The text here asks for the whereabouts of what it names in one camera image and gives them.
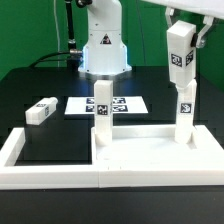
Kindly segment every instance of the black tabletop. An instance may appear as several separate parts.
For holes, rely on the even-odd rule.
[[[197,75],[194,124],[224,146],[224,93]],[[91,164],[92,115],[65,116],[68,97],[93,96],[94,80],[66,68],[19,68],[0,82],[0,146],[14,127],[26,144],[16,165]],[[114,81],[114,96],[142,96],[148,114],[116,114],[114,125],[173,124],[177,92],[167,67],[134,67]],[[39,126],[25,111],[57,97],[56,112]],[[0,191],[0,223],[222,223],[224,187],[148,187]]]

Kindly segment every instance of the white frame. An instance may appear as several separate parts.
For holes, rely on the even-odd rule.
[[[175,125],[120,126],[113,127],[113,138],[164,138],[173,136],[174,130]],[[179,158],[187,155],[189,163],[182,163],[172,152],[166,154],[171,158],[168,163],[98,160],[95,128],[91,141],[92,165],[14,166],[25,144],[24,128],[14,128],[0,151],[0,189],[224,184],[224,151],[205,126],[193,130],[197,149],[178,153]]]

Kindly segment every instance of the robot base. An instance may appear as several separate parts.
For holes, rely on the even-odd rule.
[[[104,188],[224,184],[224,152],[205,126],[189,144],[174,142],[175,125],[113,127],[109,147],[95,143],[92,165],[14,166],[25,143],[14,128],[0,151],[0,189]]]
[[[126,71],[122,73],[118,73],[116,75],[97,75],[97,74],[90,74],[88,72],[79,72],[79,77],[84,79],[90,80],[112,80],[117,81],[121,79],[131,78],[132,76],[132,68],[130,67]]]

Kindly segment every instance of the white block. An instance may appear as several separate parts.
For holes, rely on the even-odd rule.
[[[167,31],[170,81],[185,88],[195,78],[196,49],[191,47],[196,26],[183,21],[176,22]]]
[[[191,140],[197,83],[193,79],[187,88],[178,88],[175,141],[186,144]]]
[[[99,145],[112,142],[113,127],[113,82],[98,80],[94,85],[95,96],[95,130]]]
[[[55,110],[58,100],[55,97],[44,98],[26,111],[26,123],[32,125],[41,124]]]

